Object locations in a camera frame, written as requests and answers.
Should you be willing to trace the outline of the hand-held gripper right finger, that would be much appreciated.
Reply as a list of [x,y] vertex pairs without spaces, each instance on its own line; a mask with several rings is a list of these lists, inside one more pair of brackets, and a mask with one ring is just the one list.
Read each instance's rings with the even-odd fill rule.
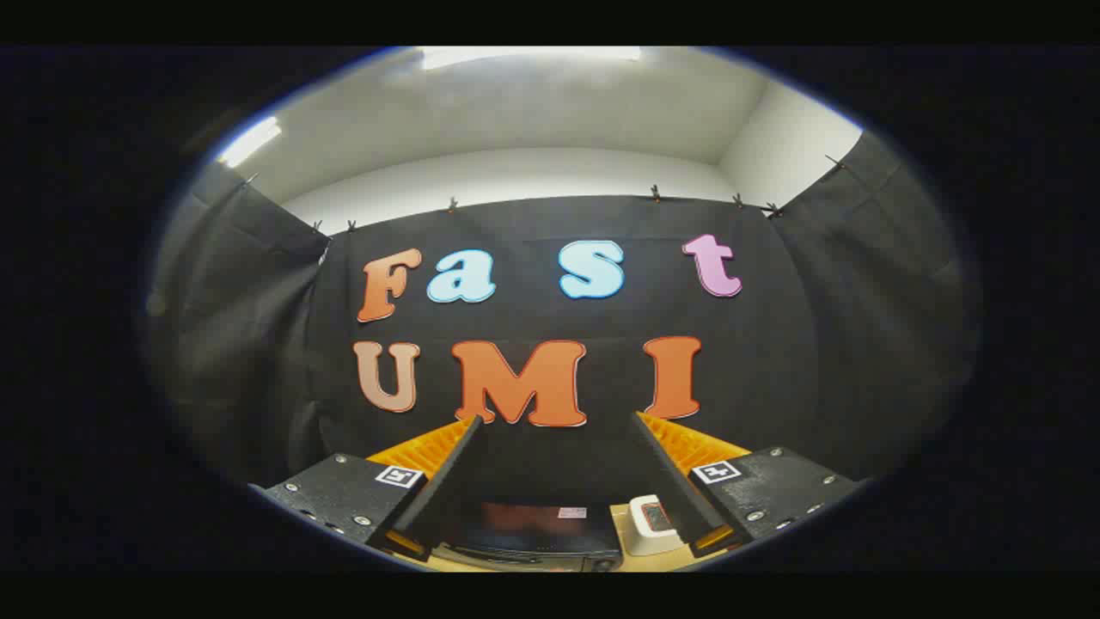
[[778,537],[864,488],[792,447],[746,450],[644,412],[632,430],[653,457],[651,494],[695,559]]

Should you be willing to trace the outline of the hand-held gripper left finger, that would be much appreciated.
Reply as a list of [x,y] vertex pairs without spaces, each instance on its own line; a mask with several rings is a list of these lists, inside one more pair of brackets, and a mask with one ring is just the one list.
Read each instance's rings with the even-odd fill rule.
[[458,420],[373,457],[334,453],[290,478],[250,491],[322,537],[358,551],[428,561],[443,541],[460,458],[480,420]]

